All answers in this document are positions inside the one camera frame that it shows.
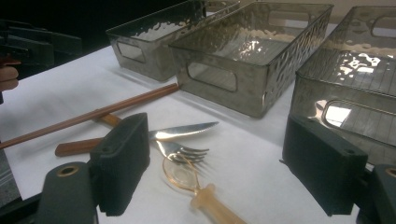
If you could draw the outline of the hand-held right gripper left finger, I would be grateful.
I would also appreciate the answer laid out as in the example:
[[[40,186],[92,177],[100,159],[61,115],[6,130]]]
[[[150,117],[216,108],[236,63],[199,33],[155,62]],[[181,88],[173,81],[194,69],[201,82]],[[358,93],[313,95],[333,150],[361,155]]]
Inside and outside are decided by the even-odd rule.
[[[123,119],[90,152],[46,175],[35,224],[98,224],[124,213],[150,162],[148,115]]]

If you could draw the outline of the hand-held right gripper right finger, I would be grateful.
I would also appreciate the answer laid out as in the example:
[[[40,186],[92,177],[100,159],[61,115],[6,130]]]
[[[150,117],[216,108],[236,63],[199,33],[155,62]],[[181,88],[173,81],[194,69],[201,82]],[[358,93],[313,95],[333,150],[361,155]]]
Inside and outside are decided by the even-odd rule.
[[[396,165],[369,170],[367,153],[296,115],[288,116],[282,160],[327,216],[358,206],[357,224],[396,224]]]

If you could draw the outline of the wooden handled table knife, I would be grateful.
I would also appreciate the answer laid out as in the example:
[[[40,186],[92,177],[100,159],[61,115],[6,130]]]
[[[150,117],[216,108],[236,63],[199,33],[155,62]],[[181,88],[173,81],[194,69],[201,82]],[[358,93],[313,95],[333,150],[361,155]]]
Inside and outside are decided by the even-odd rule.
[[[172,154],[183,154],[190,160],[197,161],[207,154],[207,149],[185,147],[176,142],[171,142],[171,139],[202,133],[218,124],[219,123],[217,121],[214,121],[154,130],[148,132],[148,138],[151,142],[158,146],[158,149],[165,156],[165,158],[168,158]],[[95,138],[71,143],[63,143],[56,147],[55,155],[58,157],[66,157],[88,153],[101,141],[102,138]]]

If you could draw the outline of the smoky clear plastic bin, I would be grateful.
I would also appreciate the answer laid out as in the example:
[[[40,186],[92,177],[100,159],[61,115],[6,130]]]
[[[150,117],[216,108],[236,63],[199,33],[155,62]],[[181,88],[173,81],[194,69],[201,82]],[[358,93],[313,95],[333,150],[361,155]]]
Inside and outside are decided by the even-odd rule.
[[[120,67],[164,82],[175,74],[169,45],[240,6],[239,0],[187,0],[106,31]]]
[[[322,42],[330,4],[256,1],[170,45],[178,86],[262,117]]]
[[[396,7],[353,7],[296,72],[290,112],[396,165]]]

